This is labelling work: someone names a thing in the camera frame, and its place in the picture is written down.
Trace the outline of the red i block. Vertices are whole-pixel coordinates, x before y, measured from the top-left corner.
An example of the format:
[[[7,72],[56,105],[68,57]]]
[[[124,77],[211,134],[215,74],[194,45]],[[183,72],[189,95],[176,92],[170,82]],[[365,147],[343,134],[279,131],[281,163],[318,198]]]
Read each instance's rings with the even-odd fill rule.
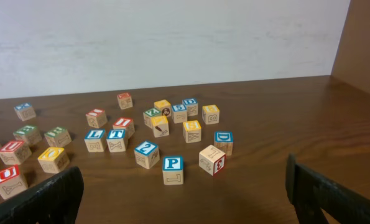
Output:
[[[98,108],[89,111],[86,114],[86,120],[92,128],[101,128],[108,122],[105,110]]]
[[[121,117],[113,123],[113,129],[124,129],[127,138],[131,138],[135,133],[134,121],[131,118]]]

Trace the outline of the red I block lower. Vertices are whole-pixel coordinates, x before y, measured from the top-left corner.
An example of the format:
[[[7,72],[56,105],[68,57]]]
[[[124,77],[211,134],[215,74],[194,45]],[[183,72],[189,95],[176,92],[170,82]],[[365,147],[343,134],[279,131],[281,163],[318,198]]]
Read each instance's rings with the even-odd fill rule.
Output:
[[[131,138],[135,133],[134,121],[131,118],[121,117],[113,123],[113,129],[124,129],[127,138]]]

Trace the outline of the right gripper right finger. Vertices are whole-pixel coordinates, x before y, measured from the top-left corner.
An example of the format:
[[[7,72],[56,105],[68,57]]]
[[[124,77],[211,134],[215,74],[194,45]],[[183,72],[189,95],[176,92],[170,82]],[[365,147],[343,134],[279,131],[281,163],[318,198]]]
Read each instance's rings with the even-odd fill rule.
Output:
[[[370,200],[311,170],[289,154],[285,189],[300,223],[327,223],[324,212],[340,223],[370,224]]]

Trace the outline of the blue 5 block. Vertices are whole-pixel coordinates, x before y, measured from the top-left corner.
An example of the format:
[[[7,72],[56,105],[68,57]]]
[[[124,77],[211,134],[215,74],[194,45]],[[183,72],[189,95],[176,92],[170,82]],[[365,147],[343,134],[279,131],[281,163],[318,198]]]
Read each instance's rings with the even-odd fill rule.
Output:
[[[175,124],[186,122],[187,117],[187,108],[185,105],[172,105],[172,119]]]

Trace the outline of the green Z block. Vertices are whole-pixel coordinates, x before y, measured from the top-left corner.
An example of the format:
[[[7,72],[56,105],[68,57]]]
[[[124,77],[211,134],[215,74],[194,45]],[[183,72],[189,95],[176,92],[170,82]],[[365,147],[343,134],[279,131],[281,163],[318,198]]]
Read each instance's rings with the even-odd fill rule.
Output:
[[[145,112],[143,112],[145,125],[148,126],[149,128],[152,128],[153,127],[152,118],[161,115],[162,115],[161,111],[156,108],[146,110]]]

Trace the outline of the blue X block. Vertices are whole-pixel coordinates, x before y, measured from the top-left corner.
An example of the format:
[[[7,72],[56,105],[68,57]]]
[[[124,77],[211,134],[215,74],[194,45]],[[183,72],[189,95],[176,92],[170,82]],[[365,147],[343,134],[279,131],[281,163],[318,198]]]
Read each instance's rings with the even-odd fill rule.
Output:
[[[16,105],[14,110],[21,121],[27,121],[36,117],[35,110],[30,103]]]

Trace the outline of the yellow 8 block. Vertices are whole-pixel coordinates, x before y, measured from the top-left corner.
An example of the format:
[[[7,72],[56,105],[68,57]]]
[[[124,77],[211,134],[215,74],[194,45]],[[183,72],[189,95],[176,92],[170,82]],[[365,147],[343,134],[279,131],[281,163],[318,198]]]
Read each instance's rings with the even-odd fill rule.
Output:
[[[203,106],[202,117],[205,124],[217,124],[220,119],[220,110],[216,105]]]

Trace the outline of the green R block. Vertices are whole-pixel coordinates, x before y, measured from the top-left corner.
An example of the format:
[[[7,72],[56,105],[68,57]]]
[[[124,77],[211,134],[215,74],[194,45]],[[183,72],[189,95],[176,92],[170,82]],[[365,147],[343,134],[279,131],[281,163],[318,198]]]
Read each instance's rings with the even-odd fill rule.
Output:
[[[50,147],[65,147],[72,142],[68,130],[59,126],[47,131],[44,136]]]

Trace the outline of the blue P block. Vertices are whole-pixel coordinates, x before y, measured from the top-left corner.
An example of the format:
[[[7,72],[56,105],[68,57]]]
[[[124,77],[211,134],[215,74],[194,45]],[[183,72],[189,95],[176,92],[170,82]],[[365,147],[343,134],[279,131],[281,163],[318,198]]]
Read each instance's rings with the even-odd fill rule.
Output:
[[[182,185],[184,183],[183,157],[165,156],[162,173],[165,185]]]

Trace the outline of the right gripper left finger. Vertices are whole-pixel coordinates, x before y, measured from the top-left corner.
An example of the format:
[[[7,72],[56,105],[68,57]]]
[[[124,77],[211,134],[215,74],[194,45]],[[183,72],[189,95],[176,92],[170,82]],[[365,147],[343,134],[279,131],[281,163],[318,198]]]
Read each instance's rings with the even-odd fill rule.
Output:
[[[0,223],[75,223],[84,191],[77,166],[70,167],[0,204]]]

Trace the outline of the plain wood block red 3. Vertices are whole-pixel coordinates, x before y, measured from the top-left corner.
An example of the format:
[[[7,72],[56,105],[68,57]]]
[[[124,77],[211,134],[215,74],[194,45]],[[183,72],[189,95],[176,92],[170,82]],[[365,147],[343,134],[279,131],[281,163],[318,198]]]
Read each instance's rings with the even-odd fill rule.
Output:
[[[204,171],[214,176],[224,167],[225,160],[226,154],[223,151],[209,145],[200,151],[198,162]]]

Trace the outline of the blue L block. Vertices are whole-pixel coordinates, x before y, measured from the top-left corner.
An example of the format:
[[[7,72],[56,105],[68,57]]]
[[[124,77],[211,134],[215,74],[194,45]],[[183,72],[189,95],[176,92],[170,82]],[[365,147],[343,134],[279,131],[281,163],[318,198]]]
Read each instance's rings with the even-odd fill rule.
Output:
[[[84,140],[89,152],[104,152],[107,147],[106,131],[104,129],[89,130]]]

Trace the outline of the yellow block hammer picture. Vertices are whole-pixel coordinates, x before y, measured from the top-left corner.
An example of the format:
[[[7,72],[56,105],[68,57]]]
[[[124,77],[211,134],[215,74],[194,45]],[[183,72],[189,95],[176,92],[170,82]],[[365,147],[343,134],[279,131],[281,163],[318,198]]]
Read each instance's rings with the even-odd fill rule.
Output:
[[[155,116],[151,119],[151,121],[155,138],[169,135],[169,122],[165,115]]]

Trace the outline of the green B block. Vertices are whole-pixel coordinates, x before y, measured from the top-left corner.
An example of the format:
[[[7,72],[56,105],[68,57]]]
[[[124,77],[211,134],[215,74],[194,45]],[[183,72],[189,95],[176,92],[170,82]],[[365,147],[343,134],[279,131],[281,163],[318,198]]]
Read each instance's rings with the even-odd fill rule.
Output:
[[[42,136],[38,127],[33,125],[25,125],[13,132],[16,140],[23,140],[32,147],[42,140]]]

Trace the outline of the red u block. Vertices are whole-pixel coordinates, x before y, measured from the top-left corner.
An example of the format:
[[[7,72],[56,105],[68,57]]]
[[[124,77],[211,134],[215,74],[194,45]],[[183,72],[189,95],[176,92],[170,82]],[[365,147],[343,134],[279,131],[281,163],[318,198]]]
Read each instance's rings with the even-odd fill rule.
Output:
[[[0,196],[7,200],[28,189],[24,174],[18,165],[0,170]]]
[[[9,141],[0,148],[0,158],[5,165],[20,165],[32,155],[23,140]]]

